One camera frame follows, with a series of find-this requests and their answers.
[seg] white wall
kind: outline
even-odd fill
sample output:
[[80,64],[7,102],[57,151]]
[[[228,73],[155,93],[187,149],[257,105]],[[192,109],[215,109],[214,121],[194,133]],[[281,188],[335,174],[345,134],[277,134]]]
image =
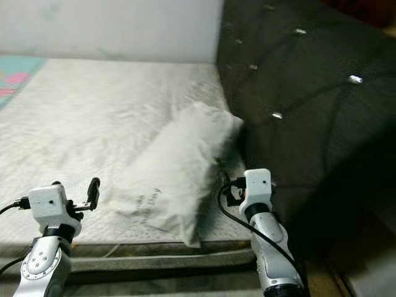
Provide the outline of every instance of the white wall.
[[0,53],[213,62],[223,0],[0,0]]

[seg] white pillow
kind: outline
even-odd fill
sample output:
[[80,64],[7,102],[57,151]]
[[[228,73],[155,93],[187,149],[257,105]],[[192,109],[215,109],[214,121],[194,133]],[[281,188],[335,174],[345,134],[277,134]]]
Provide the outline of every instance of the white pillow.
[[125,169],[110,207],[199,247],[197,213],[215,182],[215,159],[230,151],[242,124],[203,103],[182,110]]

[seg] pink pattern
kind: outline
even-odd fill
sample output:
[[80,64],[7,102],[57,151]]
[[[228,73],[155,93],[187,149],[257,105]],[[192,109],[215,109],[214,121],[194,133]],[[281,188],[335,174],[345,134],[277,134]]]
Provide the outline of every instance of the pink pattern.
[[11,95],[14,92],[14,88],[0,88],[0,97]]
[[6,82],[7,84],[20,84],[25,81],[29,77],[29,73],[26,72],[18,72],[10,75]]

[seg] white mattress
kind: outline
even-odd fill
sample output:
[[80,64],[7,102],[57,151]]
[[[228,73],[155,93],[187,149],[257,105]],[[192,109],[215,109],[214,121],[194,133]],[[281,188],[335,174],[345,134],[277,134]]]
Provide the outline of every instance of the white mattress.
[[[68,199],[83,202],[90,180],[98,176],[98,208],[85,212],[75,243],[181,241],[109,212],[106,200],[123,168],[193,101],[226,108],[215,66],[48,60],[0,110],[0,207],[53,181],[63,183]],[[231,160],[228,166],[240,175],[244,169],[240,157]],[[8,210],[0,216],[0,224],[3,244],[27,244],[40,235],[29,210]],[[214,202],[199,234],[202,240],[250,238]]]

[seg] upholstered headboard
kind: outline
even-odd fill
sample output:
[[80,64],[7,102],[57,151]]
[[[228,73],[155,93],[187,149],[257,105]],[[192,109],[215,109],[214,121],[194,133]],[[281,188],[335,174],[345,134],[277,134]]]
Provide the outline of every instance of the upholstered headboard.
[[275,209],[304,246],[348,230],[390,178],[395,53],[320,1],[225,0],[217,66],[246,122],[241,150],[248,168],[271,170]]

